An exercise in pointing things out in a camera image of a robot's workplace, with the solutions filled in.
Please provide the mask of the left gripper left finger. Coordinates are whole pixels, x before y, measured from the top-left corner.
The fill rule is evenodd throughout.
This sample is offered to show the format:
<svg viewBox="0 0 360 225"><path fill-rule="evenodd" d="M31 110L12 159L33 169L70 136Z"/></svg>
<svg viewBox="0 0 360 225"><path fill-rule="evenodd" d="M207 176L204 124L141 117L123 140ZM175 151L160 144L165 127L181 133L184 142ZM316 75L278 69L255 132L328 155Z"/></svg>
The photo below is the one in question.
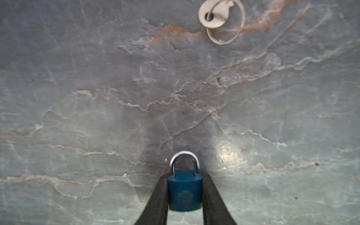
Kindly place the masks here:
<svg viewBox="0 0 360 225"><path fill-rule="evenodd" d="M167 174L158 180L153 193L135 225L167 225L168 187Z"/></svg>

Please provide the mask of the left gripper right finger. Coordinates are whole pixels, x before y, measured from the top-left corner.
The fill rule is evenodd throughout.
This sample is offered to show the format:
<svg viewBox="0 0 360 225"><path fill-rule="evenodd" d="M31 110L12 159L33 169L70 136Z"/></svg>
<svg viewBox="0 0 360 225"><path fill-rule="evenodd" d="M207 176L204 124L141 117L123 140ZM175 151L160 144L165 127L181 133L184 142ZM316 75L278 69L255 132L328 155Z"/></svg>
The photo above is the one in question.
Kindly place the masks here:
<svg viewBox="0 0 360 225"><path fill-rule="evenodd" d="M203 173L202 213L204 225L237 225L208 173Z"/></svg>

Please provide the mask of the blue padlock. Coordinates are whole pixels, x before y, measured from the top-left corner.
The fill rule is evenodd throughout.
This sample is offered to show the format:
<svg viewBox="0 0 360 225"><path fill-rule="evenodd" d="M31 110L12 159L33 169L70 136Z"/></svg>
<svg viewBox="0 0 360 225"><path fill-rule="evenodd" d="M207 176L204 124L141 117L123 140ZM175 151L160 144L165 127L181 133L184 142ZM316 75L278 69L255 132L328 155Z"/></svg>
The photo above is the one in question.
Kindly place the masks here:
<svg viewBox="0 0 360 225"><path fill-rule="evenodd" d="M182 157L193 161L193 169L176 171L176 162ZM169 210L175 212L192 212L202 207L203 175L200 172L197 156L189 151L176 153L170 161L170 172L167 177Z"/></svg>

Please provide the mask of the silver key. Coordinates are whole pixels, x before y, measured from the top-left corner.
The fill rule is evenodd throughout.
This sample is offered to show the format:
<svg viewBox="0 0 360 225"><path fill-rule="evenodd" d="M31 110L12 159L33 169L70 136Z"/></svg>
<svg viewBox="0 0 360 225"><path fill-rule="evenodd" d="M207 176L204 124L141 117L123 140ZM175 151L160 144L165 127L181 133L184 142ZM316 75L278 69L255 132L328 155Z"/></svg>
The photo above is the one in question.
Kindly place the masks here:
<svg viewBox="0 0 360 225"><path fill-rule="evenodd" d="M241 23L235 34L235 36L230 40L221 40L215 39L213 36L212 30L222 27L228 20L230 15L230 8L236 5L241 13ZM240 32L242 31L245 20L246 13L245 7L241 1L233 0L233 1L204 1L199 8L198 11L198 19L201 25L206 28L207 35L209 39L217 45L223 46L232 43Z"/></svg>

